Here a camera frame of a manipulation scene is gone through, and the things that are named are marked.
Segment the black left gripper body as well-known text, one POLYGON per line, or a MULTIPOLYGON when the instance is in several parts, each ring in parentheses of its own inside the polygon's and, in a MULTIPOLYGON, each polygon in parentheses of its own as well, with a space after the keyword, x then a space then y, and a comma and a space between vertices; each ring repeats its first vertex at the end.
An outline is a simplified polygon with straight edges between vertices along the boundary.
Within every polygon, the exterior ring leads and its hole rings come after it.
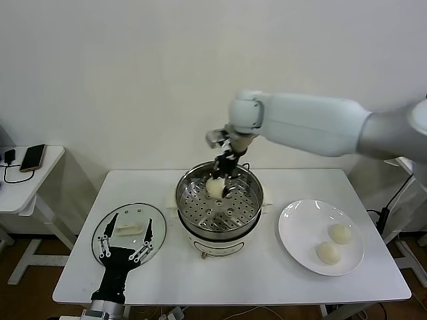
POLYGON ((125 282, 128 273, 137 268, 134 260, 129 257, 135 253, 135 249, 124 247, 110 247, 111 255, 101 258, 105 267, 99 289, 96 290, 91 300, 109 301, 113 303, 125 303, 125 282))

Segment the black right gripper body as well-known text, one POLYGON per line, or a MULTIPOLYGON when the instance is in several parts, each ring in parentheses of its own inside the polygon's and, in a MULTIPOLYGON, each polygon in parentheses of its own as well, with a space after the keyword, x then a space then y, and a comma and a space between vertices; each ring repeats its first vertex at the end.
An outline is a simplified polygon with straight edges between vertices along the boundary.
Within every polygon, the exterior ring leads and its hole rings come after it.
POLYGON ((227 149, 214 159, 213 165, 218 165, 220 171, 222 172, 222 178, 224 178, 226 175, 233 174, 234 169, 238 165, 240 157, 244 156, 245 154, 246 151, 237 152, 233 149, 227 149))

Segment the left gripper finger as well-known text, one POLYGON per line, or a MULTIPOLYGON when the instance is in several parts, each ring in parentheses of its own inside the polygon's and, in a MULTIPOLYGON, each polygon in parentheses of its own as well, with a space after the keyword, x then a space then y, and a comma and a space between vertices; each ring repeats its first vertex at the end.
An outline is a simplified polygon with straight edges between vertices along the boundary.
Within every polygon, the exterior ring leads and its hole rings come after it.
POLYGON ((101 236, 97 236, 97 241, 99 244, 99 255, 98 255, 98 257, 100 259, 102 259, 104 257, 106 257, 106 258, 111 257, 109 240, 110 240, 111 236, 113 235, 113 231, 115 228, 115 224, 116 224, 118 215, 119 215, 119 213, 115 213, 114 216, 109 221, 109 223, 105 226, 103 234, 101 236))
POLYGON ((133 262, 140 262, 144 260, 153 250, 153 229, 152 229, 152 218, 149 219, 149 223, 145 232, 143 245, 136 249, 133 254, 129 256, 129 260, 133 262))

